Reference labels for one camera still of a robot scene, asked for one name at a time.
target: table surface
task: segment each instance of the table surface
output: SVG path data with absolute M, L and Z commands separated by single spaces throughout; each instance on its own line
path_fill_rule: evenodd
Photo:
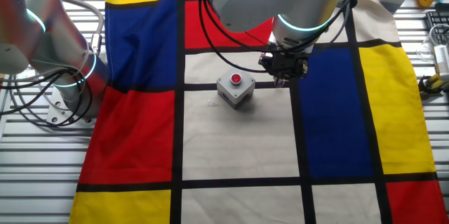
M 104 13 L 105 0 L 84 1 Z M 78 6 L 65 4 L 65 8 L 81 33 L 90 40 L 97 18 Z M 427 11 L 432 10 L 418 8 L 416 0 L 406 0 L 394 15 L 403 48 L 417 76 L 435 74 L 434 65 L 416 56 L 417 47 L 428 34 L 424 21 Z M 24 92 L 25 99 L 31 100 L 39 90 L 27 88 Z M 48 103 L 40 98 L 33 108 L 45 117 Z M 423 108 L 446 209 L 449 209 L 449 97 L 425 100 Z M 67 223 L 89 133 L 48 133 L 27 123 L 19 114 L 0 120 L 0 132 L 3 132 L 0 223 Z

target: white square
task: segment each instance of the white square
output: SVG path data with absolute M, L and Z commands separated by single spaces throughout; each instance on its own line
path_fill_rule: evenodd
M 314 185 L 317 224 L 380 224 L 374 184 Z
M 253 70 L 265 70 L 259 65 L 260 52 L 222 53 L 231 62 Z M 200 53 L 185 56 L 186 84 L 216 84 L 217 79 L 232 69 L 215 53 Z M 251 74 L 256 81 L 273 81 L 273 76 L 265 74 Z
M 182 224 L 304 223 L 300 186 L 182 191 Z
M 185 93 L 183 180 L 298 177 L 289 89 L 256 89 L 238 110 Z

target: metal slat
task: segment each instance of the metal slat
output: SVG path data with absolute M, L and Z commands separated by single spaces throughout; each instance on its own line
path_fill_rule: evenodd
M 70 213 L 73 199 L 0 199 L 1 214 L 65 214 Z
M 3 152 L 0 166 L 81 166 L 85 156 L 84 151 Z
M 0 183 L 0 199 L 5 197 L 73 197 L 76 182 L 68 183 Z

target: blue square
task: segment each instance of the blue square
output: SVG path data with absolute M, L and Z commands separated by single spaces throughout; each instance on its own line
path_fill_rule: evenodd
M 371 176 L 361 103 L 349 49 L 330 49 L 309 59 L 299 82 L 311 177 Z
M 174 86 L 177 1 L 106 10 L 109 78 L 127 90 Z

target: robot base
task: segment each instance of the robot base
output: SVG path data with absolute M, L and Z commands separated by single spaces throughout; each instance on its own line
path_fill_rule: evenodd
M 56 88 L 53 88 L 51 102 L 56 106 L 61 107 L 62 109 L 67 109 L 67 106 L 65 105 L 59 90 L 57 90 Z M 62 111 L 54 108 L 53 106 L 50 106 L 50 109 L 48 109 L 47 121 L 50 123 L 58 124 L 68 119 L 70 115 L 72 115 L 71 111 Z M 93 129 L 96 121 L 97 119 L 80 119 L 69 127 L 72 129 Z

